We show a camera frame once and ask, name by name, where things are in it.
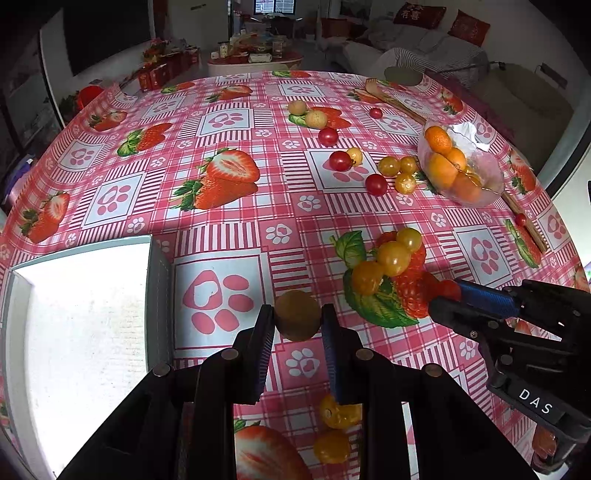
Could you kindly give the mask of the brown longan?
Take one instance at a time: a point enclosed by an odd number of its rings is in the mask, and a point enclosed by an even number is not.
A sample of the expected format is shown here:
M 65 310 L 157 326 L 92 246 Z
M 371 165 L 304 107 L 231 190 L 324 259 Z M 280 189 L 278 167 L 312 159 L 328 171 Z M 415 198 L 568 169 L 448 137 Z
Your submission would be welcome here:
M 292 342 L 311 339 L 321 327 L 321 306 L 308 292 L 284 292 L 274 301 L 274 313 L 277 330 Z

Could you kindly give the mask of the yellow cherry tomato middle left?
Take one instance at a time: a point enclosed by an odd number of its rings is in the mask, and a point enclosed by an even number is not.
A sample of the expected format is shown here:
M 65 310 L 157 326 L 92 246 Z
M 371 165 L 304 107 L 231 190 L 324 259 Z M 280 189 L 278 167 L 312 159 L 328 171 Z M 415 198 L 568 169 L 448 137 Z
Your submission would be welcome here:
M 384 277 L 384 268 L 376 261 L 363 261 L 353 269 L 351 284 L 353 292 L 372 296 L 379 290 Z

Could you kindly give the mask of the yellow cherry tomato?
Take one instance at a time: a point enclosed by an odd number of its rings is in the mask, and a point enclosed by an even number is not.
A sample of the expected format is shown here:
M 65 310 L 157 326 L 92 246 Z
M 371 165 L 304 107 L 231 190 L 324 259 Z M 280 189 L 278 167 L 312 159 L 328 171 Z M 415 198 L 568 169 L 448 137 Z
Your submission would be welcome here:
M 332 394 L 325 395 L 318 407 L 322 422 L 335 430 L 349 430 L 359 425 L 363 419 L 361 404 L 341 405 Z
M 384 268 L 376 261 L 363 261 L 353 269 L 351 284 L 353 292 L 372 296 L 379 290 L 384 277 Z
M 397 277 L 409 267 L 412 253 L 398 241 L 389 241 L 382 244 L 377 251 L 377 263 L 389 277 Z
M 418 251 L 423 245 L 422 234 L 414 228 L 403 228 L 397 232 L 396 240 L 411 253 Z
M 352 447 L 342 430 L 327 430 L 318 435 L 314 443 L 315 457 L 322 464 L 342 464 L 349 460 Z

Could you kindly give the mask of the yellow cherry tomato upper left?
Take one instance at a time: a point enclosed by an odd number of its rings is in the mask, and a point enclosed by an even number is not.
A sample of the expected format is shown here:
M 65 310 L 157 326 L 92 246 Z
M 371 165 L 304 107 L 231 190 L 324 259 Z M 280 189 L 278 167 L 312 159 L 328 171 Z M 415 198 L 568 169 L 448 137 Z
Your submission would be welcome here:
M 359 425 L 363 419 L 361 404 L 341 405 L 332 394 L 325 395 L 318 407 L 322 422 L 335 430 L 349 430 Z

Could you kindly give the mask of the yellow cherry tomato middle top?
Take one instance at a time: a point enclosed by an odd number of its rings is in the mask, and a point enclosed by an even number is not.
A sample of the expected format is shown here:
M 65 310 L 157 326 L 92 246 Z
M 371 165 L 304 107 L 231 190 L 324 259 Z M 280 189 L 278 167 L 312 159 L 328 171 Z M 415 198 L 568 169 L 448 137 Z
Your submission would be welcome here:
M 423 245 L 422 234 L 414 228 L 403 228 L 397 232 L 396 240 L 411 253 L 418 251 Z

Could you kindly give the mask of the orange mandarin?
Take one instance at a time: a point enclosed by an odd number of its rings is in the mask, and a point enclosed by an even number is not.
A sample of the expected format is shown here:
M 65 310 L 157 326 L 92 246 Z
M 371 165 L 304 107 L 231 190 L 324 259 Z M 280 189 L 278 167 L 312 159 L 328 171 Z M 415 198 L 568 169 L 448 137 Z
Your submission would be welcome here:
M 445 156 L 432 153 L 424 169 L 431 184 L 438 190 L 449 190 L 460 171 Z
M 424 132 L 424 137 L 435 153 L 447 155 L 453 148 L 453 142 L 447 131 L 441 126 L 432 125 Z
M 474 172 L 460 172 L 450 189 L 460 203 L 475 204 L 481 200 L 483 189 L 480 177 Z

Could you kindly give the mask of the white foam tray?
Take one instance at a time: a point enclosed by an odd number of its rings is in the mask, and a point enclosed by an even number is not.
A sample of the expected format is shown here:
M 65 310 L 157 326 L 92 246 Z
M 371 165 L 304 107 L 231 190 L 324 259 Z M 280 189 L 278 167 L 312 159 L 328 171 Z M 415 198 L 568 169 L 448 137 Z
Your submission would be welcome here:
M 146 373 L 172 357 L 171 264 L 149 235 L 74 247 L 6 277 L 1 372 L 26 467 L 55 479 Z

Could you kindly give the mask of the tan longan far right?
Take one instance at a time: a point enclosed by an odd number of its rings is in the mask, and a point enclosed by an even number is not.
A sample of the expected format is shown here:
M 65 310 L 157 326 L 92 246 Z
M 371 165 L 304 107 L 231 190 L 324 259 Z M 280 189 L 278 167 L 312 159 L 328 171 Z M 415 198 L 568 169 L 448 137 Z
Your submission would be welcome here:
M 311 129 L 324 129 L 328 121 L 329 118 L 325 112 L 318 109 L 312 109 L 304 115 L 304 123 Z

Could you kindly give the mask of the tan longan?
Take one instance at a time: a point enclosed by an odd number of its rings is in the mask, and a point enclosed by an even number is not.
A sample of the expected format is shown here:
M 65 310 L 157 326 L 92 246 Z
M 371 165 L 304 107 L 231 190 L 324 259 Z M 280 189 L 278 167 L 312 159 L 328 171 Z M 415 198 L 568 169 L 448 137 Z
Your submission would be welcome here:
M 324 129 L 328 121 L 329 118 L 325 112 L 318 109 L 312 109 L 304 115 L 304 123 L 311 129 Z
M 301 100 L 290 101 L 287 105 L 290 115 L 301 116 L 308 112 L 308 106 Z

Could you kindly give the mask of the tan longan far left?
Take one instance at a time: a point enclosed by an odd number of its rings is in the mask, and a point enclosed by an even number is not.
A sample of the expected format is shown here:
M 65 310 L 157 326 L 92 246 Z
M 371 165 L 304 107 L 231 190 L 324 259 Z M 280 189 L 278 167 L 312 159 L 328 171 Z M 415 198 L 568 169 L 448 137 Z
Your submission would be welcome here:
M 308 106 L 301 100 L 290 101 L 287 105 L 290 115 L 301 116 L 308 112 Z

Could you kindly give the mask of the red cushion right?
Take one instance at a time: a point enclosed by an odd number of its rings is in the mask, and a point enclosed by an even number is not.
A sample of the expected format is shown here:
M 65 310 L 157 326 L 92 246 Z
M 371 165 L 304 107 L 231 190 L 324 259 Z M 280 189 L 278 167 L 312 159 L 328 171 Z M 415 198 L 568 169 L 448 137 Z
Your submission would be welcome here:
M 481 47 L 491 25 L 459 10 L 448 34 Z

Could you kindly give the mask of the white sofa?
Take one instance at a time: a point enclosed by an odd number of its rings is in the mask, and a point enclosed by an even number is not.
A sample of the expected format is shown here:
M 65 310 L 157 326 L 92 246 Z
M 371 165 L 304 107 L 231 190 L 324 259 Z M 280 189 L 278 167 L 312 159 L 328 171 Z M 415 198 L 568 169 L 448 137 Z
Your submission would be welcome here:
M 490 70 L 487 53 L 440 30 L 396 24 L 380 19 L 356 40 L 342 44 L 349 71 L 383 78 L 389 67 L 427 70 L 454 77 L 467 88 Z

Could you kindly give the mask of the cluttered coffee table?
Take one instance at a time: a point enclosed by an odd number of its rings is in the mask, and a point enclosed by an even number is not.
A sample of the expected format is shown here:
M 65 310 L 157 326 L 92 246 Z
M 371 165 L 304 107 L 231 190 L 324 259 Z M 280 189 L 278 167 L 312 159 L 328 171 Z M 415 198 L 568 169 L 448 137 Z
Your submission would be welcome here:
M 270 33 L 243 33 L 220 42 L 207 60 L 207 75 L 228 76 L 263 71 L 294 70 L 304 55 L 294 50 L 290 39 Z

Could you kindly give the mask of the red gift box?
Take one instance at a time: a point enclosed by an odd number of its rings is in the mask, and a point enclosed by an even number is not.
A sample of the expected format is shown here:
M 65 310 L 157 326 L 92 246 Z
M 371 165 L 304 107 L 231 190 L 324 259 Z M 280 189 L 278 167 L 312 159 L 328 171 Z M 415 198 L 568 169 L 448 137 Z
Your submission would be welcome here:
M 135 74 L 141 92 L 160 90 L 164 85 L 193 66 L 199 65 L 196 53 L 177 52 L 143 65 Z

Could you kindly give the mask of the red cushion left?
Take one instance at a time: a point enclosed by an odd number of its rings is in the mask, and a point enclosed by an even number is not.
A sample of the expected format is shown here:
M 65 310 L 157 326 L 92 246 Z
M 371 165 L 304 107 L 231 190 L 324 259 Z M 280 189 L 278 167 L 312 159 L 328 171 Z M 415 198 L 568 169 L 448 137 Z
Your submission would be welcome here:
M 446 12 L 445 6 L 425 6 L 406 2 L 394 16 L 393 22 L 433 30 L 439 27 Z

